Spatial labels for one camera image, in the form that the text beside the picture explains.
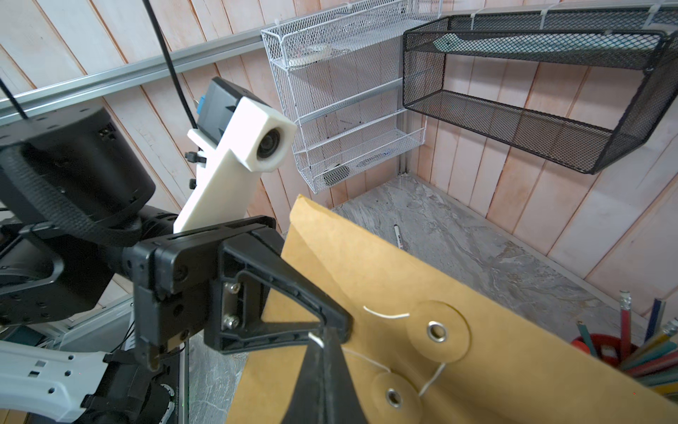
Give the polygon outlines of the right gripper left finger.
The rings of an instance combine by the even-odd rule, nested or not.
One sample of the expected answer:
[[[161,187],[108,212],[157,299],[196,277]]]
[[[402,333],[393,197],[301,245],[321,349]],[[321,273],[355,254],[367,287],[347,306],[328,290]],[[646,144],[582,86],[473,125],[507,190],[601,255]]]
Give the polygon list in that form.
[[[323,357],[324,340],[321,332],[310,332],[309,343],[298,374],[291,402],[282,423],[323,423]]]

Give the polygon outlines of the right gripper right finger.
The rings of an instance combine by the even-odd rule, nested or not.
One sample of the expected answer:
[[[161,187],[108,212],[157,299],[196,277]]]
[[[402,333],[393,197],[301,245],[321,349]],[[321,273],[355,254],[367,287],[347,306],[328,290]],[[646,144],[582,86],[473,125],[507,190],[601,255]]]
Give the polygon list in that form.
[[[323,423],[367,423],[337,332],[322,331]]]

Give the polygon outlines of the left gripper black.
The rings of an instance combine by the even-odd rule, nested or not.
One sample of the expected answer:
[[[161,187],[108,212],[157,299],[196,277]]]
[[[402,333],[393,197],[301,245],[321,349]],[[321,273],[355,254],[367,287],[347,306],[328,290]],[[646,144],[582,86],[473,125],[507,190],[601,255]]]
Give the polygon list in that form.
[[[134,284],[137,361],[156,371],[162,359],[203,332],[219,353],[249,353],[309,342],[334,330],[341,343],[353,318],[282,258],[272,217],[172,233],[175,214],[141,217],[141,240],[122,251]]]

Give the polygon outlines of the brown file bag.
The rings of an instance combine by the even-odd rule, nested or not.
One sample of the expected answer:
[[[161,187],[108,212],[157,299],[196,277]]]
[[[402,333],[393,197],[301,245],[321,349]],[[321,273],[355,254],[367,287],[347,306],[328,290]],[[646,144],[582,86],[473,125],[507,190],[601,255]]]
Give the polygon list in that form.
[[[354,319],[342,422],[674,423],[677,406],[298,197],[284,260]]]

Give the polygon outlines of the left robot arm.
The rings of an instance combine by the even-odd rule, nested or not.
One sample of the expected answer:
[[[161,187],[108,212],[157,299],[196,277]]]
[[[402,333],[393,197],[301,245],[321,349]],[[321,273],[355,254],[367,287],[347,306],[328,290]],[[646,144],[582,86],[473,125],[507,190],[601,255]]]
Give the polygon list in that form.
[[[1,406],[66,423],[168,423],[168,361],[191,335],[224,354],[305,346],[286,423],[362,423],[342,345],[351,315],[282,258],[273,217],[246,215],[297,127],[221,78],[188,116],[199,166],[173,214],[106,109],[71,106],[1,129],[1,324],[92,308],[133,284],[134,347],[109,353],[1,345]]]

